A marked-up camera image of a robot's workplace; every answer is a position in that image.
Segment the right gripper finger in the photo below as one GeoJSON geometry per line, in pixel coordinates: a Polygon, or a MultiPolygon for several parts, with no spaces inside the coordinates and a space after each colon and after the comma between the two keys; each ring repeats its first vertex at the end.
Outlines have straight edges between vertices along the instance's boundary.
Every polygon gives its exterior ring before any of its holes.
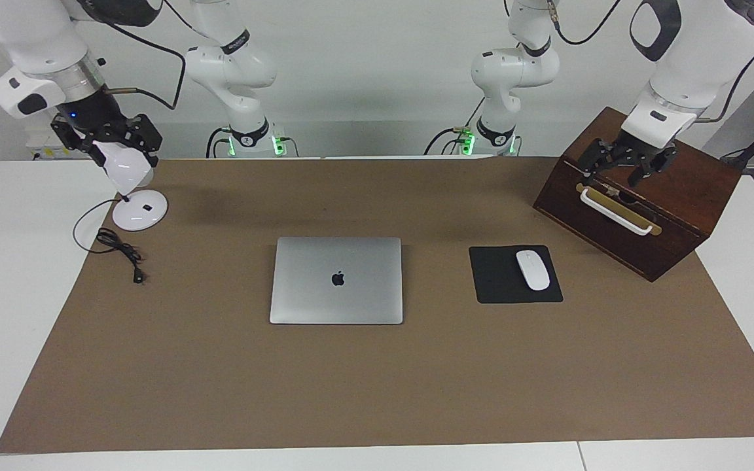
{"type": "Polygon", "coordinates": [[[104,167],[107,163],[107,158],[96,146],[94,140],[89,136],[81,137],[62,116],[55,116],[51,120],[51,128],[59,138],[60,143],[69,151],[86,153],[99,167],[104,167]]]}
{"type": "Polygon", "coordinates": [[[125,122],[126,146],[143,153],[147,163],[152,169],[158,166],[158,150],[164,138],[158,128],[151,122],[149,116],[138,114],[125,122]]]}

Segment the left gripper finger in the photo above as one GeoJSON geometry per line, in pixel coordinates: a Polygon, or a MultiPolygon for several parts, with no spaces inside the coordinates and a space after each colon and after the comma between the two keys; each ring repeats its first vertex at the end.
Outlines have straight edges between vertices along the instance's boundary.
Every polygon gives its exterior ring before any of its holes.
{"type": "Polygon", "coordinates": [[[666,147],[654,155],[643,154],[640,161],[635,165],[635,170],[628,176],[626,182],[629,187],[637,186],[643,179],[649,178],[653,173],[662,173],[673,164],[678,155],[676,147],[666,147]]]}
{"type": "Polygon", "coordinates": [[[590,186],[599,173],[614,169],[619,164],[620,145],[595,138],[584,149],[579,158],[579,170],[583,174],[583,185],[590,186]]]}

